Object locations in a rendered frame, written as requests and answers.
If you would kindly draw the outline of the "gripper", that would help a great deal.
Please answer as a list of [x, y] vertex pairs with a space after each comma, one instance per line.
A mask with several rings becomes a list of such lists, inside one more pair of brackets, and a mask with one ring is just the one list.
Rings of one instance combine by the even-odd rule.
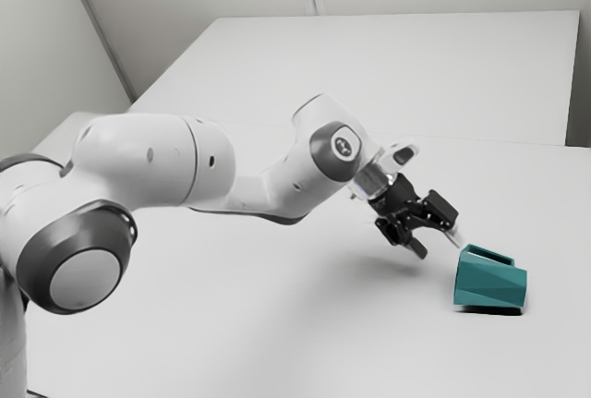
[[414, 238], [408, 224], [411, 216], [425, 219], [426, 227], [444, 233], [457, 248], [463, 246], [458, 210], [434, 189], [420, 199], [413, 184], [402, 173], [368, 205], [379, 215], [374, 224], [387, 241], [392, 246], [402, 246], [412, 251], [420, 259], [426, 258], [428, 250]]

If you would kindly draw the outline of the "teal faceted mug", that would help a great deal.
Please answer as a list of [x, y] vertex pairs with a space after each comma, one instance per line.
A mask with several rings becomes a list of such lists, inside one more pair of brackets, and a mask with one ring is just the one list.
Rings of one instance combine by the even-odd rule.
[[456, 306], [521, 309], [527, 279], [514, 259], [469, 244], [459, 254], [452, 301]]

